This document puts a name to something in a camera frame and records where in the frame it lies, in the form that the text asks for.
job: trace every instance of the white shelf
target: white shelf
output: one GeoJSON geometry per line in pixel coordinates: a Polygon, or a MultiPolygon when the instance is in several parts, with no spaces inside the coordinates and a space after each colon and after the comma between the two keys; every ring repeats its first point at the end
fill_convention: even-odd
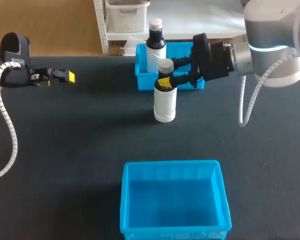
{"type": "Polygon", "coordinates": [[[116,33],[108,20],[107,38],[119,41],[132,36],[146,40],[152,18],[162,19],[163,37],[167,40],[192,39],[202,33],[210,39],[226,39],[246,32],[240,0],[152,0],[147,8],[146,31],[116,33]]]}

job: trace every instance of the bottle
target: bottle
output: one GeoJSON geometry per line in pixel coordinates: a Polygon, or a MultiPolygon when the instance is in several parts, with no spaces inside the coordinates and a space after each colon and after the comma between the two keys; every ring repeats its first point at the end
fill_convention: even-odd
{"type": "Polygon", "coordinates": [[[148,73],[157,73],[161,59],[166,58],[167,45],[162,34],[162,20],[149,21],[149,38],[146,41],[146,69],[148,73]]]}
{"type": "Polygon", "coordinates": [[[158,64],[158,79],[154,83],[154,117],[161,123],[169,123],[176,117],[177,88],[170,78],[174,74],[174,62],[162,59],[158,64]]]}

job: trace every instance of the black table surface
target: black table surface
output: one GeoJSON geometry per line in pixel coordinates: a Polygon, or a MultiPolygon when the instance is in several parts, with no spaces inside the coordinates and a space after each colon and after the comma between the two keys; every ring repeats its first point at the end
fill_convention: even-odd
{"type": "MultiPolygon", "coordinates": [[[[18,155],[0,179],[0,240],[122,240],[124,164],[218,160],[232,229],[227,239],[300,239],[300,82],[264,87],[238,124],[236,74],[179,91],[176,118],[154,119],[133,57],[38,57],[76,84],[3,89],[18,155]]],[[[247,78],[245,105],[256,81],[247,78]]],[[[0,113],[0,170],[11,152],[0,113]]]]}

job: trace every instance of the wooden wall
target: wooden wall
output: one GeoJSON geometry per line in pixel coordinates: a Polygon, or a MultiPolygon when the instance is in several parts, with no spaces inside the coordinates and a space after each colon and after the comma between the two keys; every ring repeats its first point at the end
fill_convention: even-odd
{"type": "Polygon", "coordinates": [[[0,42],[27,36],[32,56],[95,56],[102,49],[93,0],[0,0],[0,42]]]}

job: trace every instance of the blue basket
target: blue basket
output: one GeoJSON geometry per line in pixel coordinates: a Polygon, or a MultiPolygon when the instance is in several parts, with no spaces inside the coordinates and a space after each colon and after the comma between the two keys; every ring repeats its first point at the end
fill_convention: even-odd
{"type": "MultiPolygon", "coordinates": [[[[192,42],[168,42],[166,44],[166,58],[188,57],[191,53],[192,42]]],[[[188,74],[191,70],[190,64],[180,67],[174,71],[175,76],[188,74]]],[[[147,52],[145,44],[138,44],[135,53],[135,75],[138,79],[139,90],[154,90],[155,81],[158,79],[158,73],[147,73],[147,52]]],[[[189,82],[178,86],[178,90],[204,89],[205,81],[198,80],[197,88],[194,88],[189,82]]]]}
{"type": "Polygon", "coordinates": [[[231,226],[218,161],[125,164],[120,230],[126,240],[218,240],[231,226]]]}

